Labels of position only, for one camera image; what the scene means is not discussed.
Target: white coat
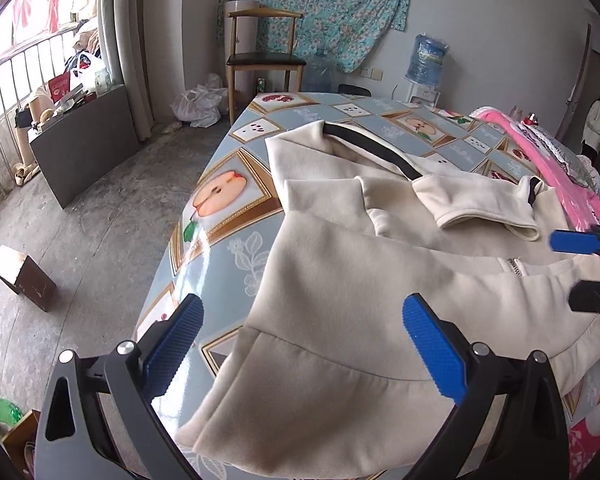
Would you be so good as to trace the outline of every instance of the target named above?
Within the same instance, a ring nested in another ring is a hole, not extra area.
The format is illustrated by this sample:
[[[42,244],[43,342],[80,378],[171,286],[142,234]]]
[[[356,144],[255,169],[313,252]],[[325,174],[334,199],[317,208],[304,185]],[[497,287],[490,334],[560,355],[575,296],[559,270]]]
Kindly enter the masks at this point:
[[[600,151],[600,101],[593,103],[587,114],[582,140],[597,152]]]
[[[568,228],[555,191],[534,186],[531,207],[529,177],[516,186],[417,157],[405,158],[437,171],[409,181],[323,124],[266,139],[285,219],[234,351],[176,442],[277,478],[415,462],[454,402],[402,325],[413,292],[496,354],[544,350],[570,391],[600,358],[600,316],[572,312],[567,294],[600,280],[600,258],[551,251],[548,235]]]

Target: chair seat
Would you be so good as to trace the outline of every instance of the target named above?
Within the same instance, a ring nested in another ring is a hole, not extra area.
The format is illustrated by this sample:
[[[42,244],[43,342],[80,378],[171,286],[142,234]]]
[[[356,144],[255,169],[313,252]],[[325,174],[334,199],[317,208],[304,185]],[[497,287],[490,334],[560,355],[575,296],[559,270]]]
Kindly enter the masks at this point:
[[[229,56],[226,60],[228,66],[238,65],[306,65],[306,61],[293,54],[283,52],[243,52]]]

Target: cardboard box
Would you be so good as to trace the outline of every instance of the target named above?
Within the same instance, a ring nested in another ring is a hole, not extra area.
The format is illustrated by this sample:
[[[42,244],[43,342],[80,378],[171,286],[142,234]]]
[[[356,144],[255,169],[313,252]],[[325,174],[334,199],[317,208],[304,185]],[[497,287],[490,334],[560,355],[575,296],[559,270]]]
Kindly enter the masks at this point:
[[[24,462],[24,446],[27,442],[36,441],[39,421],[40,412],[38,410],[30,410],[30,412],[23,416],[20,422],[2,438],[2,445],[18,471],[27,469],[27,464]]]

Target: concrete floor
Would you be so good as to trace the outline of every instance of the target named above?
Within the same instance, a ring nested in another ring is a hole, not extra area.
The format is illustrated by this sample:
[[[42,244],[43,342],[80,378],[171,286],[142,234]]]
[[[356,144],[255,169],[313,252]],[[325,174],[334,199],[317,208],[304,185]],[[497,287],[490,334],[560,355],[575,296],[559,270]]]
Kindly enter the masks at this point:
[[[31,256],[58,292],[45,313],[0,281],[0,396],[40,409],[60,351],[95,356],[131,336],[180,211],[227,130],[221,121],[155,137],[65,210],[41,175],[1,204],[0,245]]]

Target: metal railing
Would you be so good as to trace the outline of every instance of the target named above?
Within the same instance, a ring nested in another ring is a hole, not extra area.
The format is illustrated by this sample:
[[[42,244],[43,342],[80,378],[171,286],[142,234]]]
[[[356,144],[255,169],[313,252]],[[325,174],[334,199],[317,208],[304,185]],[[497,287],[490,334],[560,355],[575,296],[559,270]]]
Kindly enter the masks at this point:
[[[14,130],[14,115],[32,91],[64,72],[75,54],[76,23],[54,34],[37,36],[0,56],[0,200],[15,186],[13,167],[22,161]]]

